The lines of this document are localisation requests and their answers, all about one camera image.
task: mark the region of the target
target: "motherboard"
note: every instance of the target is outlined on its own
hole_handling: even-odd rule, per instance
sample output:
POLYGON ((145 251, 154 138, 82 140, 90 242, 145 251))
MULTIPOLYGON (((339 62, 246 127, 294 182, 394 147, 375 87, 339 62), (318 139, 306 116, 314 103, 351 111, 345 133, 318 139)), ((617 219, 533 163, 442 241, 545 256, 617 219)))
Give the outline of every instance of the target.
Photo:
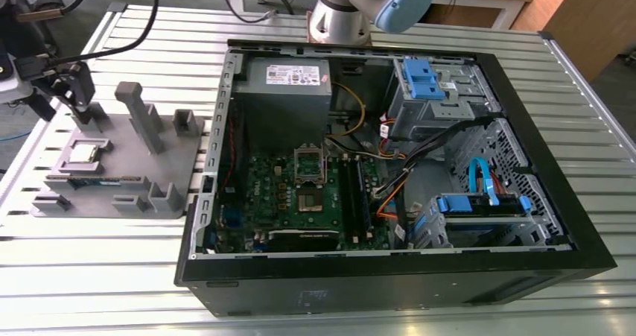
POLYGON ((375 168, 371 159, 322 156, 313 147, 253 155, 242 206, 222 206, 209 233, 217 252, 389 249, 387 227, 369 202, 375 168))

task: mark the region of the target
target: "green circuit board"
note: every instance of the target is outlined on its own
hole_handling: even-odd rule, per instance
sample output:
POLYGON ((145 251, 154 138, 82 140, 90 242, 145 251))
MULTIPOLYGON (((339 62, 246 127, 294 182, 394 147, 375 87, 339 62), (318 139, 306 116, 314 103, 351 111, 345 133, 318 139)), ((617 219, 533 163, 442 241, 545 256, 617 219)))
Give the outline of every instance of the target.
MULTIPOLYGON (((319 165, 310 161, 299 161, 294 166, 294 157, 254 155, 247 164, 246 199, 239 213, 239 228, 226 229, 219 233, 225 244, 230 245, 227 252, 251 253, 251 244, 246 241, 250 235, 271 230, 301 229, 338 232, 339 250, 381 250, 387 249, 387 228, 373 226, 365 235, 366 242, 346 238, 341 201, 341 162, 339 157, 325 158, 325 183, 313 184, 294 182, 294 169, 306 174, 318 174, 319 165)), ((375 162, 362 159, 361 178, 363 179, 365 194, 379 179, 375 172, 375 162)))

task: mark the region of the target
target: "floor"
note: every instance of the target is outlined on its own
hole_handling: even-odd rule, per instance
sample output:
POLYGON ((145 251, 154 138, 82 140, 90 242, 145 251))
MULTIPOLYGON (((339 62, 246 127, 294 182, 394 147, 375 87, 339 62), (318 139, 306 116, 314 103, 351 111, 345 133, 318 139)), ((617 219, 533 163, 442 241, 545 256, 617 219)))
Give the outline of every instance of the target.
MULTIPOLYGON (((59 45, 59 54, 79 53, 81 47, 87 40, 107 5, 113 1, 123 1, 131 4, 151 4, 151 0, 85 0, 73 14, 50 23, 50 30, 59 45)), ((246 9, 265 12, 269 8, 257 4, 258 0, 245 0, 246 9)), ((298 12, 313 7, 314 0, 290 0, 291 6, 298 12)), ((203 8, 226 10, 223 0, 159 0, 159 5, 166 7, 203 8)), ((274 4, 274 9, 282 10, 282 5, 274 4)), ((615 59, 605 68, 598 78, 591 82, 591 87, 609 107, 615 119, 622 124, 626 132, 636 139, 636 63, 625 66, 615 59)), ((23 107, 9 108, 0 105, 0 139, 18 135, 30 130, 37 117, 23 107)), ((6 169, 13 157, 19 150, 22 139, 7 142, 0 141, 0 170, 6 169)))

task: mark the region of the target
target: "open computer tower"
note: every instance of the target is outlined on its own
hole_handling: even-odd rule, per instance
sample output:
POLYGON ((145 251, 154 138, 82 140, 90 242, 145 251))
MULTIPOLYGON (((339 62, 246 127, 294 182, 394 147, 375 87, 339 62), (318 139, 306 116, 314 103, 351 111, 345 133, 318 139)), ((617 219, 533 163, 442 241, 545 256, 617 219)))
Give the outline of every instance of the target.
POLYGON ((614 267, 491 54, 227 44, 175 275, 214 315, 497 304, 614 267))

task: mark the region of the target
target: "metal table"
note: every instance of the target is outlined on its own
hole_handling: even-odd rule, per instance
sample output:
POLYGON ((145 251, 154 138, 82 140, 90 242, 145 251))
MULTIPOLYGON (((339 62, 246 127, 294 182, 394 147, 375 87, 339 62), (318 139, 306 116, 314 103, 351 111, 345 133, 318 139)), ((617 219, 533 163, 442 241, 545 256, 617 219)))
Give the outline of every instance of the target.
MULTIPOLYGON (((130 42, 149 8, 107 12, 85 51, 130 42)), ((302 17, 246 26, 227 12, 162 8, 137 49, 90 62, 107 112, 121 80, 159 112, 210 116, 227 38, 305 40, 302 17)), ((71 129, 39 122, 0 183, 0 332, 86 335, 633 335, 636 149, 555 44, 533 33, 421 25, 373 32, 375 45, 494 53, 618 268, 507 305, 215 319, 173 286, 183 221, 42 219, 29 215, 71 129)), ((191 186, 198 186, 194 173, 191 186)))

